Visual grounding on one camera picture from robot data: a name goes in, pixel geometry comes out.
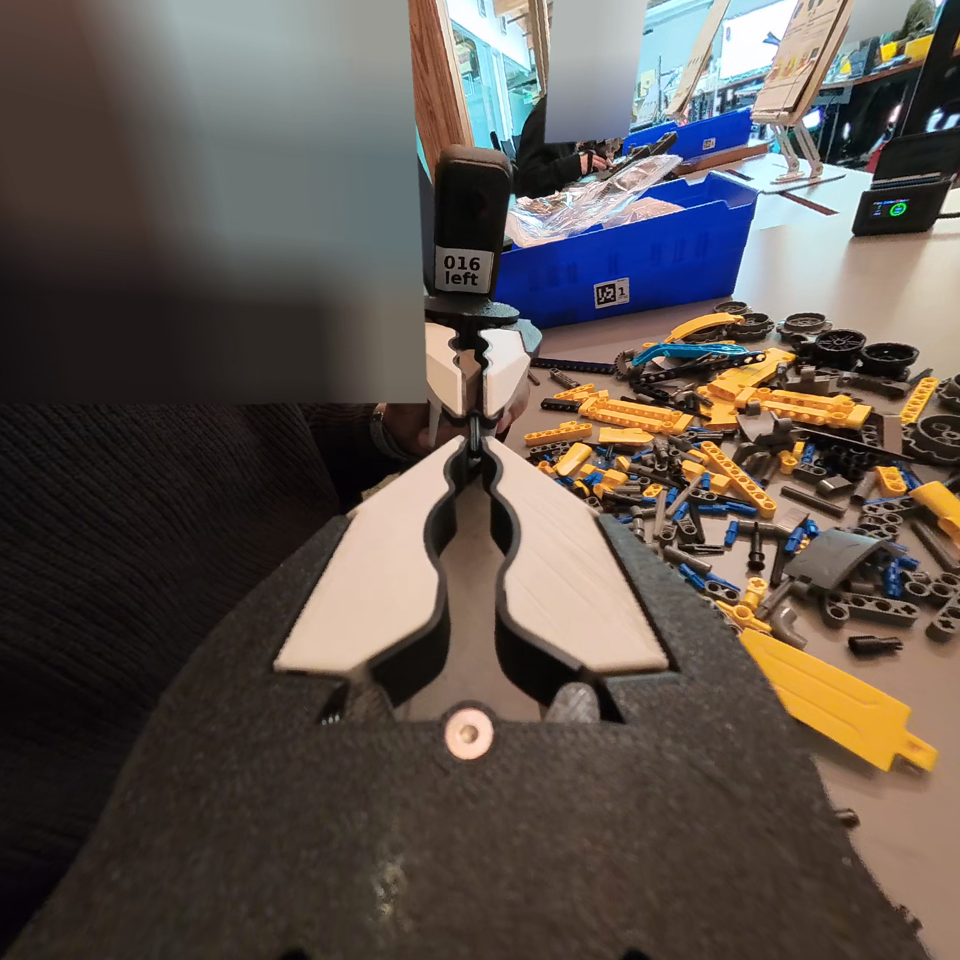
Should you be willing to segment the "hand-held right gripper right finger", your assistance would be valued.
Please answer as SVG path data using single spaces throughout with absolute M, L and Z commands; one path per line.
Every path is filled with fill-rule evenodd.
M 584 683 L 602 707 L 611 681 L 663 674 L 670 658 L 601 517 L 495 439 L 484 440 L 490 533 L 503 553 L 495 650 L 510 682 L 549 707 Z

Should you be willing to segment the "person's dark knit sweater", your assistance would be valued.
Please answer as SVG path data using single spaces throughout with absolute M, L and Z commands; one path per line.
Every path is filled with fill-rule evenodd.
M 101 816 L 164 690 L 253 588 L 419 461 L 426 403 L 1 409 L 2 952 Z

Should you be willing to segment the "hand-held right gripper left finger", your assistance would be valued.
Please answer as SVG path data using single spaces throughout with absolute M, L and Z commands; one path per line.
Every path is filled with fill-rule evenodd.
M 440 554 L 456 530 L 468 443 L 454 438 L 366 498 L 279 649 L 273 669 L 374 682 L 405 703 L 442 672 L 450 612 Z

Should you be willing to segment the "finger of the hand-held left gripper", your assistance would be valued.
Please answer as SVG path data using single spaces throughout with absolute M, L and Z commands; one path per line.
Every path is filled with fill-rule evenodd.
M 473 350 L 456 347 L 458 336 L 448 326 L 425 325 L 428 403 L 450 419 L 464 419 L 481 406 L 481 366 Z
M 530 356 L 517 330 L 483 330 L 480 341 L 483 416 L 498 422 L 524 389 Z

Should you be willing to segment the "blue plastic bin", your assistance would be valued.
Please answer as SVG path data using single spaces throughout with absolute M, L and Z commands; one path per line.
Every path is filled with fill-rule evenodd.
M 732 294 L 760 192 L 709 173 L 652 196 L 676 210 L 504 252 L 495 299 L 546 330 Z
M 623 142 L 622 154 L 627 155 L 635 147 L 650 145 L 666 135 L 675 134 L 676 142 L 667 152 L 685 161 L 695 160 L 746 145 L 752 127 L 749 106 L 683 126 L 667 121 L 631 133 Z

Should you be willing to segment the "grey curved panel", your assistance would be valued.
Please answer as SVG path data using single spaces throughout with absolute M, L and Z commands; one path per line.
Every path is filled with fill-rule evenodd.
M 808 593 L 828 594 L 877 553 L 883 559 L 893 559 L 906 555 L 906 552 L 906 547 L 895 542 L 830 529 L 823 531 L 791 559 L 784 573 Z

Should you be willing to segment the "black wheel rim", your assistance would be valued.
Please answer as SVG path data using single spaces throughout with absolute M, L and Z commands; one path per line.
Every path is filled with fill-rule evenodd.
M 867 337 L 855 329 L 823 331 L 810 345 L 809 359 L 818 369 L 851 371 L 860 359 Z
M 905 381 L 918 357 L 918 349 L 909 343 L 868 343 L 859 352 L 857 372 L 872 378 Z

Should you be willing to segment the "yellow arched panel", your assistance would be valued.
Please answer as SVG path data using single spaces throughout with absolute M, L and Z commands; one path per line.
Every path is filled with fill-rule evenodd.
M 728 328 L 742 324 L 743 316 L 729 312 L 714 312 L 687 320 L 674 327 L 663 340 L 666 344 L 688 342 L 690 336 L 703 330 Z

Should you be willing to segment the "yellow curved panel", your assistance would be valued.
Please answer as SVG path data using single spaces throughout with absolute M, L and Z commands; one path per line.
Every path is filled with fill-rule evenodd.
M 905 703 L 764 631 L 739 639 L 791 717 L 881 771 L 897 758 L 934 770 L 939 753 L 907 729 Z

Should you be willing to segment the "pile of toy building bricks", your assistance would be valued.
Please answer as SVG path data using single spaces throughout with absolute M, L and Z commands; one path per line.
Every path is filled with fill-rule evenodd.
M 893 656 L 925 620 L 930 642 L 958 641 L 958 464 L 919 462 L 905 435 L 953 413 L 930 368 L 895 381 L 818 368 L 813 342 L 783 342 L 774 322 L 757 356 L 657 359 L 630 369 L 654 342 L 622 351 L 615 376 L 550 369 L 544 412 L 559 424 L 524 440 L 528 461 L 600 514 L 624 524 L 711 602 L 735 629 L 797 649 L 799 606 L 825 627 L 872 623 L 894 635 L 852 634 L 849 653 Z M 785 567 L 824 531 L 906 548 L 862 562 L 829 593 L 807 592 Z

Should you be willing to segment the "wooden book stand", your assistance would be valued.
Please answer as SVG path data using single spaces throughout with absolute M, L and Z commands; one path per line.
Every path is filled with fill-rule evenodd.
M 819 182 L 825 164 L 805 125 L 848 30 L 853 1 L 798 1 L 771 69 L 751 108 L 751 120 L 767 127 L 778 146 L 773 167 L 760 175 L 763 193 Z

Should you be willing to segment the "clear plastic bags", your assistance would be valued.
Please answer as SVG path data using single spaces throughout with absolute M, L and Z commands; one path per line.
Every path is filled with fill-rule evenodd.
M 507 213 L 505 236 L 526 249 L 585 234 L 612 230 L 680 211 L 677 203 L 655 198 L 683 159 L 672 153 L 637 159 L 606 179 L 574 184 L 545 198 L 519 198 Z

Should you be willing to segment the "black power bank with display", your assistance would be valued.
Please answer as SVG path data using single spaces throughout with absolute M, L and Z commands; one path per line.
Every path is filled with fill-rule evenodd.
M 959 127 L 891 139 L 851 225 L 854 237 L 928 232 L 958 186 Z

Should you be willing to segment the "teal curved frame part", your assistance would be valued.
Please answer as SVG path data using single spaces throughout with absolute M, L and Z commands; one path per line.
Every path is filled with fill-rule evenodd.
M 658 359 L 693 359 L 702 361 L 711 356 L 719 358 L 758 356 L 762 350 L 750 350 L 737 342 L 655 342 L 635 354 L 629 361 L 629 369 L 645 367 Z

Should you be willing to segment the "wooden post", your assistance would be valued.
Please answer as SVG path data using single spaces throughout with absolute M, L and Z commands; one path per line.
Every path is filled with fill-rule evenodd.
M 426 171 L 452 146 L 474 146 L 446 1 L 409 1 L 414 116 Z

